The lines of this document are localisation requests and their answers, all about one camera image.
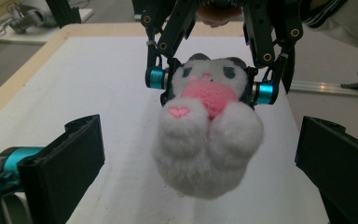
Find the plush paw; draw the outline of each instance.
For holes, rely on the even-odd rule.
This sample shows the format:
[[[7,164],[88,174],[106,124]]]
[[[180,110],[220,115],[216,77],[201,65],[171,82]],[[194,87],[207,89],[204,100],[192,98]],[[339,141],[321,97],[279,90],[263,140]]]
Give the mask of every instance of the plush paw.
[[[208,126],[208,112],[200,100],[170,100],[159,116],[160,147],[177,159],[194,156],[206,145]]]
[[[165,183],[186,196],[215,199],[241,182],[245,168],[218,170],[212,164],[207,150],[188,160],[173,160],[155,151],[158,171]]]
[[[231,102],[213,121],[209,139],[216,167],[246,167],[263,140],[263,124],[251,107]]]

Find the screw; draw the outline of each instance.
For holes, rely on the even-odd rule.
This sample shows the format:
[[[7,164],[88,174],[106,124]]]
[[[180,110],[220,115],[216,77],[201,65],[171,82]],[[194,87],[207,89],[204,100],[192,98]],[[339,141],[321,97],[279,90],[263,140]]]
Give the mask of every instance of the screw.
[[[290,35],[293,36],[293,37],[297,37],[298,35],[300,35],[300,31],[298,29],[293,29],[290,32]]]
[[[152,21],[152,19],[149,16],[144,17],[144,22],[145,23],[150,23],[151,21]]]
[[[159,44],[160,49],[166,49],[167,47],[168,47],[167,43],[165,43],[165,42],[162,42],[161,44]]]
[[[269,62],[272,59],[272,55],[270,53],[266,53],[263,56],[264,61]]]

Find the teal cylindrical connector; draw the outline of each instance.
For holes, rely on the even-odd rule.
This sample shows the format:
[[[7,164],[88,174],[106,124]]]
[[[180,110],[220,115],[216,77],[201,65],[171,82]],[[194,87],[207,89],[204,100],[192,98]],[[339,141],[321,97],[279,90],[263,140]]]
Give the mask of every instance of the teal cylindrical connector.
[[[17,162],[21,161],[25,157],[33,156],[34,154],[40,152],[42,149],[42,147],[19,147],[7,158],[4,171],[12,171],[15,175],[19,175]]]
[[[164,90],[165,71],[161,67],[153,68],[150,72],[150,88]]]
[[[257,103],[263,105],[269,105],[272,99],[272,93],[274,92],[274,87],[272,84],[267,82],[261,82],[258,88],[258,97]]]

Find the pink heart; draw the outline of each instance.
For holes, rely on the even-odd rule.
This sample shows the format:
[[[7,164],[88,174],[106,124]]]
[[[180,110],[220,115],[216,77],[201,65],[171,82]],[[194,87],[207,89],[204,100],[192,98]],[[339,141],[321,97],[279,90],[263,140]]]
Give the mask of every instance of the pink heart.
[[[177,119],[185,116],[186,114],[190,113],[190,109],[187,107],[171,107],[168,109],[168,112],[170,112],[171,115],[176,117]]]

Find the stuffed bear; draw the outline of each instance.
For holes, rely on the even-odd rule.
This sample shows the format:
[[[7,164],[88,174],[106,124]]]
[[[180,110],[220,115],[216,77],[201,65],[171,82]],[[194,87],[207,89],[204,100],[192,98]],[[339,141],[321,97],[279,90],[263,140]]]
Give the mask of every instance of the stuffed bear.
[[[260,146],[262,122],[244,103],[250,97],[245,68],[238,58],[195,54],[175,71],[153,157],[166,184],[180,193],[211,200],[235,189]]]

